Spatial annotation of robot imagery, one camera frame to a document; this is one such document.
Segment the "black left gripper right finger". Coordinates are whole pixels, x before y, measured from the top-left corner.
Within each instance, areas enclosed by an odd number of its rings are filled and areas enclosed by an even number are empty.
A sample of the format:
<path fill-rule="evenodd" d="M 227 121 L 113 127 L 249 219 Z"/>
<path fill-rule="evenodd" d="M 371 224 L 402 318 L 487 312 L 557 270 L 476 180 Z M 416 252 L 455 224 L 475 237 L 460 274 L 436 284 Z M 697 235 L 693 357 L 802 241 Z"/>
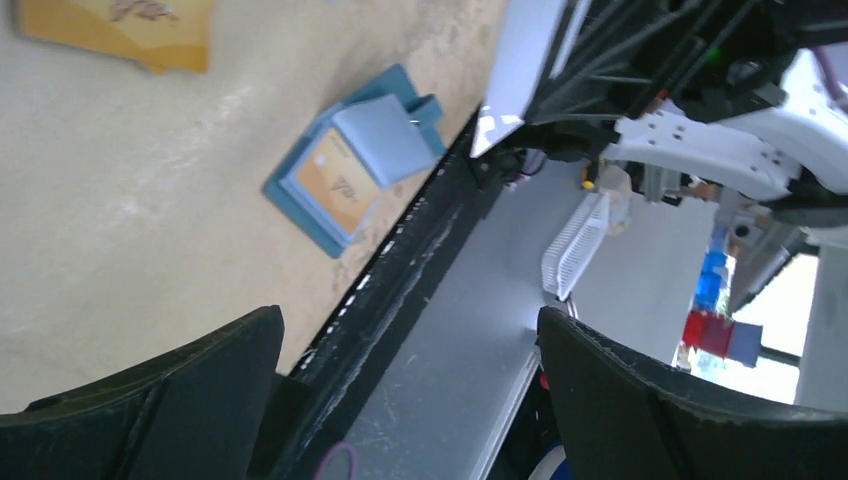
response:
<path fill-rule="evenodd" d="M 681 372 L 545 306 L 541 365 L 578 479 L 843 479 L 847 417 Z"/>

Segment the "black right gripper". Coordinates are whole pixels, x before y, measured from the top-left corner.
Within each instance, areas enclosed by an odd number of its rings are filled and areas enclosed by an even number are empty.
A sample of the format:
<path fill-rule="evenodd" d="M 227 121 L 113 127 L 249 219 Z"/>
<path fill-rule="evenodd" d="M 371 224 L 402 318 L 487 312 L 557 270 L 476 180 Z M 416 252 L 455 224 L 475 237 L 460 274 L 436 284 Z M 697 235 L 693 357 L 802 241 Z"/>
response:
<path fill-rule="evenodd" d="M 763 110 L 815 45 L 812 1 L 576 1 L 554 19 L 532 124 L 609 126 L 660 99 L 704 123 Z"/>

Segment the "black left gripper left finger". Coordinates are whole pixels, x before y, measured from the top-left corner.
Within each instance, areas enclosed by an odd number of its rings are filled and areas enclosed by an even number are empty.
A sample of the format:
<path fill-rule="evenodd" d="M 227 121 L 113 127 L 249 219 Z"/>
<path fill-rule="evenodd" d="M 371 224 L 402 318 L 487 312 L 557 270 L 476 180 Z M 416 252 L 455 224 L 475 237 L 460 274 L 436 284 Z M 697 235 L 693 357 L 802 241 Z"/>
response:
<path fill-rule="evenodd" d="M 243 479 L 284 336 L 264 306 L 1 418 L 5 479 Z"/>

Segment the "blue leather card holder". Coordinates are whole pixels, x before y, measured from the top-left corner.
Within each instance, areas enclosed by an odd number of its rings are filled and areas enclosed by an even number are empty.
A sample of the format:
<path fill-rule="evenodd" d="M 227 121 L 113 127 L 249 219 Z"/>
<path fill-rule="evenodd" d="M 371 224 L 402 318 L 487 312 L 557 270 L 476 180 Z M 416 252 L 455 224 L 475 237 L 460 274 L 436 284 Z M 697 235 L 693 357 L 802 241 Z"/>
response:
<path fill-rule="evenodd" d="M 262 188 L 329 257 L 353 243 L 381 194 L 431 170 L 447 147 L 442 107 L 394 64 L 307 126 Z"/>

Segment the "single orange credit card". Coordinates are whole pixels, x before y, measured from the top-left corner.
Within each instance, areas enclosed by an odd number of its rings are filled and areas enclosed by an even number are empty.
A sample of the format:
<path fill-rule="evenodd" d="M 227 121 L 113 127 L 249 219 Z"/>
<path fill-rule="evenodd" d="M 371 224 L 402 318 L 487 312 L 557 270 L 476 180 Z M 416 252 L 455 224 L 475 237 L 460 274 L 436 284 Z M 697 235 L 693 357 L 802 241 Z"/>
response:
<path fill-rule="evenodd" d="M 335 127 L 327 128 L 294 168 L 294 181 L 343 239 L 352 238 L 381 189 Z"/>

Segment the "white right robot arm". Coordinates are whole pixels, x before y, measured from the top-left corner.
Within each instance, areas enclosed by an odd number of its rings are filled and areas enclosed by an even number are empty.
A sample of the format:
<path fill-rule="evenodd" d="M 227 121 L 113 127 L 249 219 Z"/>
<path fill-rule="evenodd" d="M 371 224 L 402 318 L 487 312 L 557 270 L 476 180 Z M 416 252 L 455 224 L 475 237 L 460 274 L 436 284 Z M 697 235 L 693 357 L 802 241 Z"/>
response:
<path fill-rule="evenodd" d="M 780 222 L 847 222 L 843 1 L 561 1 L 531 148 L 735 190 Z"/>

